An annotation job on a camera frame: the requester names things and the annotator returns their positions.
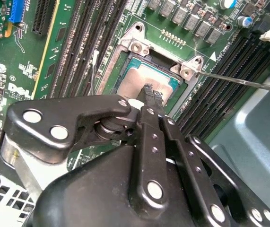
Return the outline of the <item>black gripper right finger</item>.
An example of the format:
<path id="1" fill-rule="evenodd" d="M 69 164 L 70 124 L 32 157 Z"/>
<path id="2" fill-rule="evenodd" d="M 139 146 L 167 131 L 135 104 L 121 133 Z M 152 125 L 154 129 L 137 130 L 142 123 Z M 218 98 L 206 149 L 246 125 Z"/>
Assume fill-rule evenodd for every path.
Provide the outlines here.
<path id="1" fill-rule="evenodd" d="M 152 91 L 151 100 L 196 226 L 270 227 L 270 208 L 209 145 L 181 134 L 176 122 L 165 115 L 160 92 Z"/>

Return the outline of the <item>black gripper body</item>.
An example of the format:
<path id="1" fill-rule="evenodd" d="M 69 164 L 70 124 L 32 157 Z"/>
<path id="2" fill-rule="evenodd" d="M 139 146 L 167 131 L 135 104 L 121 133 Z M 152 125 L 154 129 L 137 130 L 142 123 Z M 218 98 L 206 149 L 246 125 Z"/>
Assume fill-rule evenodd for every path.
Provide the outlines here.
<path id="1" fill-rule="evenodd" d="M 192 227 L 179 171 L 167 162 L 169 206 L 157 219 L 138 216 L 129 202 L 136 147 L 106 152 L 53 181 L 40 195 L 29 227 Z"/>

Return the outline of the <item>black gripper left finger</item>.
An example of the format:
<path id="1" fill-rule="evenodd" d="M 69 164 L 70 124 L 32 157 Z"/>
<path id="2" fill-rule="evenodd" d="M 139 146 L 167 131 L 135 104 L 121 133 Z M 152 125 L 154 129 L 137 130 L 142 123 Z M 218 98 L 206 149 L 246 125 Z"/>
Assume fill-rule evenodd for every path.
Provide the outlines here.
<path id="1" fill-rule="evenodd" d="M 130 205 L 137 214 L 162 214 L 168 207 L 165 138 L 152 91 L 148 84 L 141 89 L 139 108 L 117 94 L 16 102 L 7 110 L 6 142 L 30 156 L 25 168 L 38 173 L 37 183 L 47 181 L 42 192 L 106 152 L 136 147 Z"/>

